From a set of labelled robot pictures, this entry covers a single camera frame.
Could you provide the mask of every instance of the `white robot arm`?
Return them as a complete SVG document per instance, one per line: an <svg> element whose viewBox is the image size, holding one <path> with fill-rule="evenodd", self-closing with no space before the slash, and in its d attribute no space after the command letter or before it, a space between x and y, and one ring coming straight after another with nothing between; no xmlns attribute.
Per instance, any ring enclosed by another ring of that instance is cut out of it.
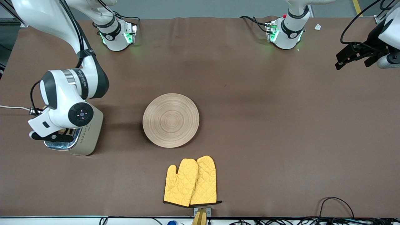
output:
<svg viewBox="0 0 400 225"><path fill-rule="evenodd" d="M285 0L289 4L286 17L280 17L267 25L267 39L281 49L291 49L303 34L303 28L310 18L308 5L323 5L335 0Z"/></svg>
<svg viewBox="0 0 400 225"><path fill-rule="evenodd" d="M352 61L366 57L366 67L374 63L381 69L400 67L400 3L394 5L384 21L369 33L365 42L342 43L347 46L336 54L337 70Z"/></svg>
<svg viewBox="0 0 400 225"><path fill-rule="evenodd" d="M30 119L29 125L40 137L87 125L94 112L85 99L103 97L109 83L81 27L63 0L12 0L12 3L25 22L69 43L82 61L82 69L50 70L43 75L40 91L47 108Z"/></svg>
<svg viewBox="0 0 400 225"><path fill-rule="evenodd" d="M108 6L117 0L66 0L68 6L87 15L99 29L103 43L112 51L124 50L132 44L137 26L116 18Z"/></svg>

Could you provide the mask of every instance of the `brown table cover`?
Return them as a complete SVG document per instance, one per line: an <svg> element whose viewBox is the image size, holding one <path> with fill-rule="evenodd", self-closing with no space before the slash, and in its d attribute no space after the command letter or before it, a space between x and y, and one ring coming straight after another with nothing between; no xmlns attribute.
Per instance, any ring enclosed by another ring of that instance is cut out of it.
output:
<svg viewBox="0 0 400 225"><path fill-rule="evenodd" d="M47 149L28 137L26 111L0 108L0 215L192 215L163 204L166 170L210 155L224 201L213 216L316 215L320 199L336 196L356 217L398 217L400 70L359 61L337 71L349 21L311 18L302 41L280 50L248 20L143 20L137 46L121 52L82 21L110 80L103 98L89 100L104 113L97 149ZM345 40L364 41L374 26L361 18ZM34 82L76 61L61 39L21 29L0 103L29 107ZM170 92L200 112L196 136L176 149L152 144L141 125L146 106ZM38 88L35 100L43 105ZM349 216L334 201L323 215Z"/></svg>

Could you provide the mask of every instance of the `yellow oven mitt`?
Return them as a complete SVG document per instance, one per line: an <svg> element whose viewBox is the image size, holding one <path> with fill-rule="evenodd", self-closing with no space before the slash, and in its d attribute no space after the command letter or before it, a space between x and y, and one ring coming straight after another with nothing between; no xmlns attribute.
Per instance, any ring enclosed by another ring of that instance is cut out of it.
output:
<svg viewBox="0 0 400 225"><path fill-rule="evenodd" d="M214 160L206 155L198 158L197 164L199 172L190 207L221 203L222 201L217 201L217 176Z"/></svg>
<svg viewBox="0 0 400 225"><path fill-rule="evenodd" d="M197 176L198 165L194 159L183 159L178 173L176 166L171 165L165 181L164 203L189 207Z"/></svg>

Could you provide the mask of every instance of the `metal bracket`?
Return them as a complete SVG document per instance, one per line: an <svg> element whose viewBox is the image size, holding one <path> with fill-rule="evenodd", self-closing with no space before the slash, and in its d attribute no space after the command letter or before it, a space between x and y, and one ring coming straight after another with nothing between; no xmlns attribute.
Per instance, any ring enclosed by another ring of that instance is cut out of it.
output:
<svg viewBox="0 0 400 225"><path fill-rule="evenodd" d="M379 24L381 22L377 15L374 15L374 20L376 24Z"/></svg>
<svg viewBox="0 0 400 225"><path fill-rule="evenodd" d="M205 207L194 208L193 209L193 217L196 216L196 213L200 208L205 208ZM206 212L207 212L207 217L211 217L211 208L206 208Z"/></svg>
<svg viewBox="0 0 400 225"><path fill-rule="evenodd" d="M273 20L270 23L265 23L265 31L269 32L269 33L266 33L268 43L274 42L276 40L276 37L279 34L277 20Z"/></svg>

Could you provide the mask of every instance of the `wooden plate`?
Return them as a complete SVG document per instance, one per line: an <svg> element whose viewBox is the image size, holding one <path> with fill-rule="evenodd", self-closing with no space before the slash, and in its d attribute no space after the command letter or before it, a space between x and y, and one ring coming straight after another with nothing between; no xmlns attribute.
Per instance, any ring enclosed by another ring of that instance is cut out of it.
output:
<svg viewBox="0 0 400 225"><path fill-rule="evenodd" d="M154 144L176 148L186 144L199 127L199 112L190 98L164 94L154 99L143 115L143 129Z"/></svg>

